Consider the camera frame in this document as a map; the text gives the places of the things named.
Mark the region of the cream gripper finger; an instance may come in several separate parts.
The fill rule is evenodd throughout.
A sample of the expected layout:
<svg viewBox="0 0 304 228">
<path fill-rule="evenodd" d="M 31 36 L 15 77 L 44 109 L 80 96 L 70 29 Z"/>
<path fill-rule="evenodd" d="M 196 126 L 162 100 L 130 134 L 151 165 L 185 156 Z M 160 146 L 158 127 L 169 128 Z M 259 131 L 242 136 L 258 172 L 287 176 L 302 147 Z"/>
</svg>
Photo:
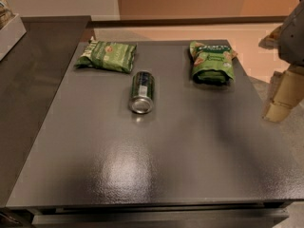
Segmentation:
<svg viewBox="0 0 304 228">
<path fill-rule="evenodd" d="M 270 34 L 264 38 L 267 48 L 277 48 L 282 26 L 275 28 Z"/>
<path fill-rule="evenodd" d="M 285 71 L 275 71 L 268 87 L 262 111 L 264 120 L 280 123 L 304 100 L 304 67 L 290 65 Z"/>
</svg>

